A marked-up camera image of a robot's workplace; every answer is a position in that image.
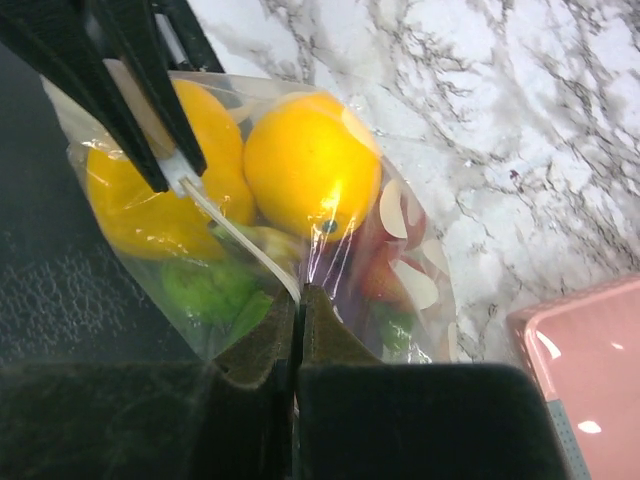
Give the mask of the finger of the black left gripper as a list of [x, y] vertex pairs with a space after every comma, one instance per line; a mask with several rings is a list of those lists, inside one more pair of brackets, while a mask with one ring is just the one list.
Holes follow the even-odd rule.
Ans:
[[3, 1], [1, 42], [107, 130], [155, 192], [168, 183], [137, 120], [68, 1]]
[[190, 175], [201, 176], [206, 160], [164, 63], [162, 41], [147, 1], [94, 1], [93, 13], [121, 65], [108, 70], [162, 163], [174, 157]]

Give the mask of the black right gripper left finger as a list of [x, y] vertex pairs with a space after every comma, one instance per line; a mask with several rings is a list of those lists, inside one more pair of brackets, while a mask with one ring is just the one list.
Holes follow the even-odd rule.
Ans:
[[287, 294], [210, 361], [49, 363], [1, 372], [5, 479], [287, 479]]

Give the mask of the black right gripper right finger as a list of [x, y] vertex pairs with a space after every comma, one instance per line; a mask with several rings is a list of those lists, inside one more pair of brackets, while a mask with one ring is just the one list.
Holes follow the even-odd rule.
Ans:
[[543, 400], [519, 369], [386, 364], [304, 288], [300, 479], [565, 479]]

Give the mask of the green toy lettuce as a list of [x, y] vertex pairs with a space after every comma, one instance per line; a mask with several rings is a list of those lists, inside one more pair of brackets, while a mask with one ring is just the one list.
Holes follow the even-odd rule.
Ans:
[[229, 344], [258, 325], [273, 303], [258, 277], [235, 261], [172, 261], [162, 268], [161, 278], [175, 306], [222, 331]]

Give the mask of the red toy watermelon slice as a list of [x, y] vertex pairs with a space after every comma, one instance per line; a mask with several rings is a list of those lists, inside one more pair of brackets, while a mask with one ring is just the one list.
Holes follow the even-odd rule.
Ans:
[[388, 181], [356, 230], [356, 285], [365, 298], [401, 311], [422, 310], [438, 299], [434, 282], [411, 257], [427, 226], [427, 215], [408, 185]]

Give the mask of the yellow toy bell pepper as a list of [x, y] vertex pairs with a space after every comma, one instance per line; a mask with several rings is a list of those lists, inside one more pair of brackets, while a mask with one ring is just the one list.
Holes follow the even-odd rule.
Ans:
[[[207, 161], [202, 176], [206, 193], [229, 220], [253, 224], [256, 206], [243, 174], [239, 127], [205, 88], [182, 79], [173, 85]], [[151, 260], [181, 256], [209, 261], [224, 256], [209, 233], [209, 215], [172, 191], [153, 192], [128, 160], [91, 149], [86, 180], [100, 228], [117, 250]]]

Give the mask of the yellow toy lemon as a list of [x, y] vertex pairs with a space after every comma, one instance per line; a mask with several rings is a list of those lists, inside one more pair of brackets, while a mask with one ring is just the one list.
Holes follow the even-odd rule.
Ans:
[[381, 151], [368, 128], [327, 92], [290, 96], [245, 143], [244, 173], [259, 210], [290, 234], [335, 242], [371, 211]]

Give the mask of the clear polka dot zip bag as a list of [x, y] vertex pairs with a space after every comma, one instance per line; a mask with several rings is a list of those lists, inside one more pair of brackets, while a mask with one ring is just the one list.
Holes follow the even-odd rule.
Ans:
[[376, 357], [456, 358], [448, 262], [390, 162], [401, 143], [308, 85], [204, 72], [172, 83], [221, 222], [154, 192], [97, 120], [51, 82], [44, 89], [104, 237], [198, 356], [253, 330], [278, 294], [315, 285]]

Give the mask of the pink perforated plastic basket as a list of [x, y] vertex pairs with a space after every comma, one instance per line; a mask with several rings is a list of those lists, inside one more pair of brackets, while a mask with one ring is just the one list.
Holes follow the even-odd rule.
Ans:
[[573, 479], [639, 476], [639, 277], [508, 315]]

